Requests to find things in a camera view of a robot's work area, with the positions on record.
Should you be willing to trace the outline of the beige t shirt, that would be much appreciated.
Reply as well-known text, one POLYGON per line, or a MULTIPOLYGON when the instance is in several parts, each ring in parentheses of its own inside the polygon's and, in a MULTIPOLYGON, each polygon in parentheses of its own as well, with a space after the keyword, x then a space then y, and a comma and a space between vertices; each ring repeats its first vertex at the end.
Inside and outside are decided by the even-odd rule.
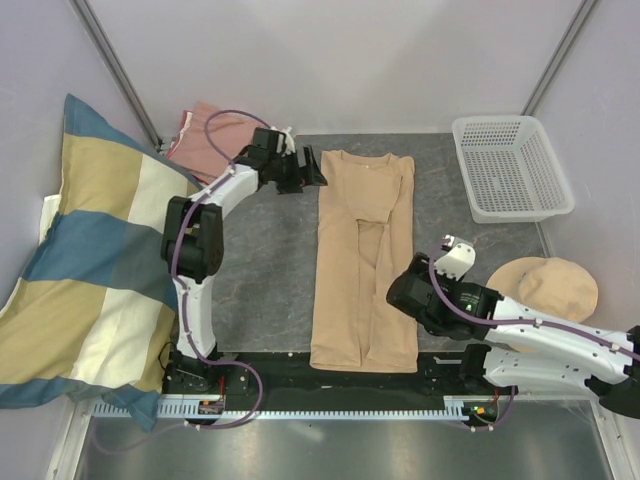
POLYGON ((388 153, 325 151, 310 364, 315 369, 414 373, 417 323, 386 300, 413 253, 415 164, 388 153))

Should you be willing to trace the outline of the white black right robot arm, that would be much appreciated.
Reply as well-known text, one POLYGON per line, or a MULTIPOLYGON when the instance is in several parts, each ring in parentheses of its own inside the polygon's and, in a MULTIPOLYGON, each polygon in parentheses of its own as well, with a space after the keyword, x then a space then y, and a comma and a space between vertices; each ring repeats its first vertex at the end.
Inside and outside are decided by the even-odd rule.
POLYGON ((434 335, 472 340, 458 381, 477 394, 516 390, 591 392, 609 411, 639 416, 639 329, 592 328, 526 307, 496 290, 448 273, 416 254, 386 301, 434 335))

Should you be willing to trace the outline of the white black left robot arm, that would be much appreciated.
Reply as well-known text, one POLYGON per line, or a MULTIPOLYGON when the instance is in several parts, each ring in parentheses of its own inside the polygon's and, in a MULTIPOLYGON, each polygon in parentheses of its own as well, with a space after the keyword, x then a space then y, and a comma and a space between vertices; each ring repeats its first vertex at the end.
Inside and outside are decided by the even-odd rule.
POLYGON ((279 194, 324 187, 313 149, 296 149, 287 130, 257 128, 251 142, 222 175, 189 197, 171 198, 166 210, 161 258, 167 263, 177 299, 181 354, 194 358, 185 382, 208 393, 219 382, 219 369, 204 358, 216 348, 212 322, 212 287, 224 256, 223 223, 243 200, 272 183, 279 194))

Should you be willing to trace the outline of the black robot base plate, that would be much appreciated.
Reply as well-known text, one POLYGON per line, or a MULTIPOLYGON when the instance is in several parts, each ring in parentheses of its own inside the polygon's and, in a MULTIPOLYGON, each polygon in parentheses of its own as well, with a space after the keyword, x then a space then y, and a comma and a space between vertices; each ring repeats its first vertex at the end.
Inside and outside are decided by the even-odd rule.
POLYGON ((421 352, 409 374, 338 372, 314 369, 308 352, 242 352, 214 358, 241 366, 210 366, 172 353, 165 367, 164 394, 220 394, 243 410, 254 406, 263 385, 264 406, 434 406, 446 396, 506 400, 509 387, 497 387, 475 368, 462 365, 462 352, 421 352))

